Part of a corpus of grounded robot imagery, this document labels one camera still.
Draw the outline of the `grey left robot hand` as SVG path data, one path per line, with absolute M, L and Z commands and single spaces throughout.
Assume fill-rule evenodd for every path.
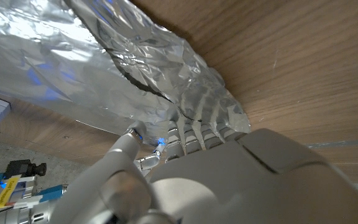
M 168 124 L 167 158 L 146 179 L 136 122 L 69 185 L 51 223 L 358 223 L 358 191 L 324 157 L 269 129 Z

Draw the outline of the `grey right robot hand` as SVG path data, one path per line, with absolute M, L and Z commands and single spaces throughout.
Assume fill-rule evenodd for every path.
M 57 200 L 67 185 L 37 190 L 37 177 L 44 176 L 47 165 L 17 160 L 8 163 L 0 173 L 0 223 L 49 223 Z

